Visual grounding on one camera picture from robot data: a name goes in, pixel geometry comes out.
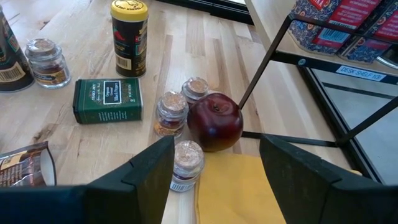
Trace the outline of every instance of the yellow paper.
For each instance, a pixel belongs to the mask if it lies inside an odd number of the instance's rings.
[[[285,223],[261,158],[207,153],[205,164],[195,195],[198,224]]]

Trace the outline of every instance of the small glass jar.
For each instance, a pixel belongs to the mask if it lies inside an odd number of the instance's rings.
[[[26,44],[25,55],[39,85],[48,89],[64,87],[71,80],[60,46],[48,39],[34,39]]]
[[[188,102],[189,107],[191,107],[197,100],[206,96],[209,91],[209,86],[206,80],[193,77],[188,79],[183,85],[181,93],[184,95]]]
[[[190,190],[197,182],[205,166],[201,147],[194,141],[182,141],[175,145],[174,171],[170,189],[176,192]]]
[[[187,121],[188,104],[181,93],[167,92],[157,102],[155,132],[180,137]]]

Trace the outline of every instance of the black plastic holder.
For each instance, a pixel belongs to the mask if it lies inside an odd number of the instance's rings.
[[[365,37],[368,39],[380,40],[380,41],[387,42],[390,44],[397,44],[397,43],[391,42],[387,39],[380,39],[380,38],[362,35],[362,34],[355,32],[354,30],[336,26],[336,25],[333,25],[333,24],[330,24],[327,22],[323,22],[323,21],[319,21],[316,19],[311,19],[311,18],[307,18],[307,17],[295,15],[295,14],[289,14],[286,17],[285,21],[283,22],[282,26],[280,27],[275,39],[272,41],[271,46],[269,47],[264,59],[262,60],[259,68],[257,69],[256,74],[254,75],[245,94],[243,95],[243,97],[239,103],[239,107],[241,109],[246,104],[251,93],[253,92],[254,87],[257,85],[259,79],[261,78],[261,75],[264,73],[264,70],[266,69],[268,63],[271,60],[277,61],[277,62],[289,63],[289,64],[293,64],[293,65],[298,65],[299,67],[302,67],[302,68],[303,67],[316,68],[319,70],[333,72],[333,73],[336,73],[337,70],[342,66],[341,64],[338,64],[335,62],[329,62],[329,61],[319,60],[319,59],[315,59],[315,58],[311,58],[311,57],[304,57],[302,55],[296,55],[296,54],[278,51],[277,48],[278,48],[281,40],[284,38],[284,35],[286,34],[287,30],[289,29],[290,24],[293,21],[306,22],[308,24],[313,24],[313,25],[324,27],[327,29],[333,29],[333,30],[345,32],[345,33],[348,33],[351,35],[357,35],[357,36]],[[390,76],[388,74],[385,74],[385,75],[386,76],[383,79],[379,80],[379,82],[393,84],[393,85],[398,84],[398,77]],[[342,148],[342,150],[345,150],[345,149],[350,150],[350,153],[348,153],[348,154],[353,155],[355,157],[354,159],[351,158],[351,161],[355,161],[354,165],[356,167],[358,167],[360,169],[360,171],[365,176],[372,178],[375,181],[383,182],[382,178],[380,177],[377,170],[372,165],[372,162],[369,160],[369,158],[364,153],[361,146],[359,146],[357,142],[353,142],[353,141],[356,141],[355,136],[357,136],[360,132],[362,132],[366,128],[370,127],[376,121],[380,120],[382,117],[384,117],[386,114],[388,114],[389,112],[391,112],[393,109],[395,109],[397,107],[398,107],[398,96],[395,97],[390,102],[388,102],[386,105],[384,105],[378,111],[373,113],[369,118],[365,119],[362,123],[357,125],[355,128],[349,129],[349,128],[345,127],[346,128],[345,131],[340,130],[337,132],[337,133],[342,133],[342,134],[336,134],[336,132],[334,132],[334,134],[337,138],[337,140],[335,142],[322,141],[322,140],[316,140],[316,139],[307,139],[307,138],[298,138],[298,137],[291,137],[291,136],[278,136],[278,135],[273,135],[273,136],[276,136],[278,138],[281,138],[281,139],[283,139],[287,142],[291,142],[291,143],[308,144],[308,145],[313,145],[313,146],[325,146],[325,147],[340,147],[340,148]],[[254,132],[244,131],[242,137],[243,138],[262,139],[264,137],[264,135],[265,135],[265,133],[254,133]],[[346,147],[347,144],[354,144],[354,146]]]

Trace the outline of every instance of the box on shelf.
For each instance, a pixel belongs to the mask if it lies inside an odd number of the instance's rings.
[[[381,0],[297,0],[293,14],[331,24],[357,29]],[[289,33],[304,50],[333,55],[349,38],[349,34],[293,21]]]
[[[80,124],[141,120],[142,95],[139,80],[77,80],[73,113]]]
[[[398,1],[383,0],[359,31],[368,36],[398,40]],[[338,56],[360,63],[373,63],[391,44],[364,37],[352,37],[338,51]]]

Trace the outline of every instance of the shelf label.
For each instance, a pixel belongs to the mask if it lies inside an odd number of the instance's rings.
[[[348,66],[344,66],[344,65],[342,65],[336,71],[336,73],[349,75],[349,76],[352,76],[352,77],[365,78],[367,80],[372,80],[372,81],[377,81],[377,82],[381,81],[384,77],[387,76],[387,75],[382,75],[380,73],[370,72],[370,71],[366,71],[366,70],[362,70],[362,69],[358,69],[358,68],[353,68],[353,67],[348,67]]]

